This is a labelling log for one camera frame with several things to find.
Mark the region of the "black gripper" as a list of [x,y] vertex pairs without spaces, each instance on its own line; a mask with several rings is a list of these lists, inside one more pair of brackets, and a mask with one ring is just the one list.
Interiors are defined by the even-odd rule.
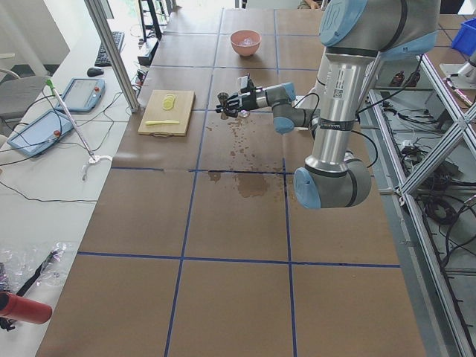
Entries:
[[233,108],[222,106],[215,108],[216,113],[221,113],[224,116],[237,116],[241,111],[249,112],[259,108],[257,104],[257,93],[255,91],[232,95],[221,94],[221,101],[223,103],[234,103]]

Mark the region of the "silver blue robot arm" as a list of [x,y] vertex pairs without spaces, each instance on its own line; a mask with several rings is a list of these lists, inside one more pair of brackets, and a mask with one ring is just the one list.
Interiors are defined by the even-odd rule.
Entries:
[[316,102],[295,105],[295,88],[283,83],[256,87],[242,77],[236,93],[220,93],[216,111],[223,118],[269,107],[280,134],[297,127],[314,136],[311,154],[296,169],[294,191],[308,209],[346,208],[362,203],[370,173],[348,148],[364,76],[376,59],[400,60],[430,51],[437,39],[438,1],[331,1],[319,27],[324,56],[311,93]]

